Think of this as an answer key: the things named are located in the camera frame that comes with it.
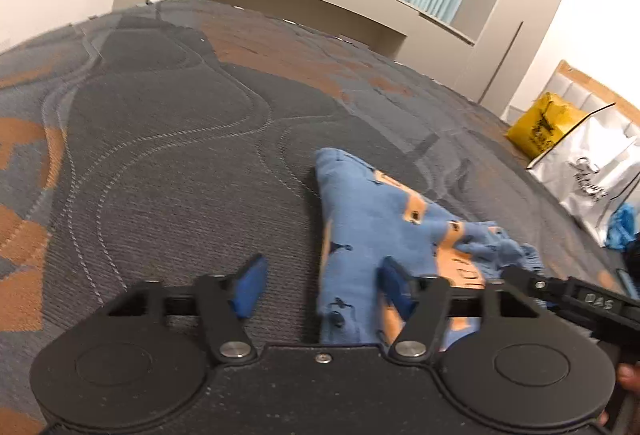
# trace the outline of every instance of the human hand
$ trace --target human hand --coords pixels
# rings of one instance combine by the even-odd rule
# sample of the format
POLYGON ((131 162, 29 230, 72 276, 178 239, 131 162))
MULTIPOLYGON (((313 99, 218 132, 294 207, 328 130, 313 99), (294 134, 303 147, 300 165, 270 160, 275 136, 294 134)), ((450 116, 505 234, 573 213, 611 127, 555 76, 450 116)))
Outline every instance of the human hand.
MULTIPOLYGON (((636 363, 635 366, 626 364, 619 365, 616 370, 616 378, 622 388, 636 395, 640 395, 640 363, 636 363)), ((604 425, 607 420, 609 420, 609 415, 603 411, 598 421, 604 425)), ((640 435, 640 409, 638 408, 634 413, 634 418, 629 425, 629 430, 626 435, 640 435)))

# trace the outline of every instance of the yellow bag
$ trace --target yellow bag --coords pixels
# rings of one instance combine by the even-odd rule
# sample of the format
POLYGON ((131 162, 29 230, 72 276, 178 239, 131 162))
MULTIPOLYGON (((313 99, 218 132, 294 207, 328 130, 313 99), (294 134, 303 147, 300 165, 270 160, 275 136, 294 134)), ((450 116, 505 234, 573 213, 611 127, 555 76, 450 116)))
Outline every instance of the yellow bag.
POLYGON ((574 128, 587 113, 557 94, 545 92, 527 110, 506 136, 529 156, 536 158, 574 128))

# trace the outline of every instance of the blue cloth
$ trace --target blue cloth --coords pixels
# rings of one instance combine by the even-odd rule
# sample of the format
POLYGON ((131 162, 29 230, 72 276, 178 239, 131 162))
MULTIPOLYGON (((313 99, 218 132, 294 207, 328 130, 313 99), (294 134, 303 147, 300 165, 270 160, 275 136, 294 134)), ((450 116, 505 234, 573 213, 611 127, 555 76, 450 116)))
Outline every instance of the blue cloth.
POLYGON ((629 203, 624 203, 609 219, 606 245, 609 249, 624 251, 636 234, 636 211, 629 203))
MULTIPOLYGON (((316 175, 325 224, 322 343, 381 341, 376 275, 385 256, 411 275, 440 274, 459 287, 481 288, 507 265, 543 271, 537 250, 511 240, 494 222, 464 222, 347 152, 319 150, 316 175)), ((452 323, 445 346, 477 326, 478 319, 452 323)))

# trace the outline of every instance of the circular pad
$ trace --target circular pad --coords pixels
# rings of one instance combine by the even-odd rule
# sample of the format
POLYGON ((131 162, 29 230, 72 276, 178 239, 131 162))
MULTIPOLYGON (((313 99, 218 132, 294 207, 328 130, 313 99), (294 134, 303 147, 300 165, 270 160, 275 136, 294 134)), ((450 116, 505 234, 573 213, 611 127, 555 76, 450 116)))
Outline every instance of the circular pad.
POLYGON ((495 369, 517 385, 549 386, 566 377, 569 361, 544 345, 512 345, 498 352, 495 369))
POLYGON ((52 342, 31 367, 44 411, 76 426, 121 430, 187 402, 206 376, 187 338, 140 318, 89 320, 52 342))
POLYGON ((440 375, 462 405, 507 430, 565 429, 594 418, 615 383, 599 347, 540 318, 487 322, 444 352, 440 375))

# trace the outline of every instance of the headboard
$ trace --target headboard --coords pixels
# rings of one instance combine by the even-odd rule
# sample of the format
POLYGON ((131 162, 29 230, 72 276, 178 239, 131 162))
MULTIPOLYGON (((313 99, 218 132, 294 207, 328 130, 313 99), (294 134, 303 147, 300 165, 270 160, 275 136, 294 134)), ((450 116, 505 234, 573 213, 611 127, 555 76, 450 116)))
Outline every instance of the headboard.
POLYGON ((543 92, 554 92, 585 112, 615 103, 618 116, 609 126, 620 127, 628 137, 640 138, 640 110, 591 76, 561 60, 543 92))

